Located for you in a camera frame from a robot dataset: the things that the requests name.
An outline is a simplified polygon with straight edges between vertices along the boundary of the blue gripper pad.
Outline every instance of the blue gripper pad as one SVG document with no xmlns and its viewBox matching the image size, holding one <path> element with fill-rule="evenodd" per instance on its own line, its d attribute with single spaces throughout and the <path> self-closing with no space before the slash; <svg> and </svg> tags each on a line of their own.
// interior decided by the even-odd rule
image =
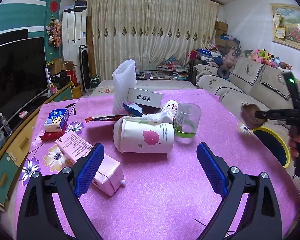
<svg viewBox="0 0 300 240">
<path fill-rule="evenodd" d="M 79 172 L 75 180 L 74 194 L 77 198 L 87 193 L 88 188 L 96 175 L 103 158 L 105 156 L 105 149 L 102 144 L 99 144 L 90 155 L 90 158 L 86 161 L 85 165 Z"/>
<path fill-rule="evenodd" d="M 226 176 L 216 163 L 214 159 L 216 157 L 212 155 L 213 153 L 205 143 L 200 143 L 198 145 L 197 158 L 206 173 L 214 192 L 224 198 L 228 194 Z"/>
</svg>

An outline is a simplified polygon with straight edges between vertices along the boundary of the pink leaf print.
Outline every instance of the pink leaf print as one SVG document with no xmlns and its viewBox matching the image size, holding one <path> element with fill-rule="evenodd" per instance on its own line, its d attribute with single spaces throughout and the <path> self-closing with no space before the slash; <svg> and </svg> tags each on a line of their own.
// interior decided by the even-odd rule
<svg viewBox="0 0 300 240">
<path fill-rule="evenodd" d="M 156 143 L 159 143 L 159 134 L 155 131 L 143 131 L 142 134 L 147 145 L 155 145 Z"/>
</svg>

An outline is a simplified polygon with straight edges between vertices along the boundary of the pink box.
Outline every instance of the pink box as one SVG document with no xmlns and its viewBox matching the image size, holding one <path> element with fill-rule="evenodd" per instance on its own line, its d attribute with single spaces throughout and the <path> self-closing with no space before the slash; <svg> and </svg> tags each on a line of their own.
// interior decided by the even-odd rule
<svg viewBox="0 0 300 240">
<path fill-rule="evenodd" d="M 56 140 L 56 143 L 66 158 L 73 164 L 79 158 L 87 156 L 93 148 L 90 143 L 72 131 L 60 137 Z M 124 184 L 121 163 L 105 155 L 92 183 L 104 193 L 112 196 L 120 185 Z"/>
</svg>

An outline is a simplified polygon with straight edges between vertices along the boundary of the screw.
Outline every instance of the screw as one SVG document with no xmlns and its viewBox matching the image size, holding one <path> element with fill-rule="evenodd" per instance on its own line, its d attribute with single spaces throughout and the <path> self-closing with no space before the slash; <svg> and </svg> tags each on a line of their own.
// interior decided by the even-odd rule
<svg viewBox="0 0 300 240">
<path fill-rule="evenodd" d="M 39 176 L 39 172 L 38 171 L 35 171 L 34 173 L 32 173 L 32 177 L 36 178 Z"/>
<path fill-rule="evenodd" d="M 239 169 L 238 169 L 237 167 L 232 167 L 230 170 L 231 170 L 231 172 L 234 173 L 234 174 L 239 173 Z"/>
<path fill-rule="evenodd" d="M 62 170 L 62 172 L 64 173 L 64 174 L 67 174 L 67 173 L 69 173 L 71 171 L 71 168 L 70 167 L 65 167 L 65 168 L 63 168 L 63 170 Z"/>
<path fill-rule="evenodd" d="M 261 173 L 261 177 L 263 177 L 264 179 L 268 178 L 268 174 L 266 174 L 265 172 Z"/>
</svg>

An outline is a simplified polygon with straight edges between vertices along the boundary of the sofa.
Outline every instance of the sofa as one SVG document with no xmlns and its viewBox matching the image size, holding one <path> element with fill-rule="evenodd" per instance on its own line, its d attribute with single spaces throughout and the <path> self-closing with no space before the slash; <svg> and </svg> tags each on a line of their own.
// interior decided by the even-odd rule
<svg viewBox="0 0 300 240">
<path fill-rule="evenodd" d="M 196 87 L 219 96 L 219 102 L 239 120 L 242 120 L 241 107 L 245 104 L 256 104 L 261 111 L 293 108 L 283 72 L 279 69 L 239 57 L 230 68 L 227 81 L 218 77 L 216 67 L 197 64 L 194 68 Z M 300 82 L 297 83 L 300 93 Z M 275 131 L 288 144 L 290 127 L 285 122 L 268 120 L 264 126 Z M 293 161 L 287 172 L 294 179 Z M 296 186 L 300 189 L 300 179 L 297 181 Z"/>
</svg>

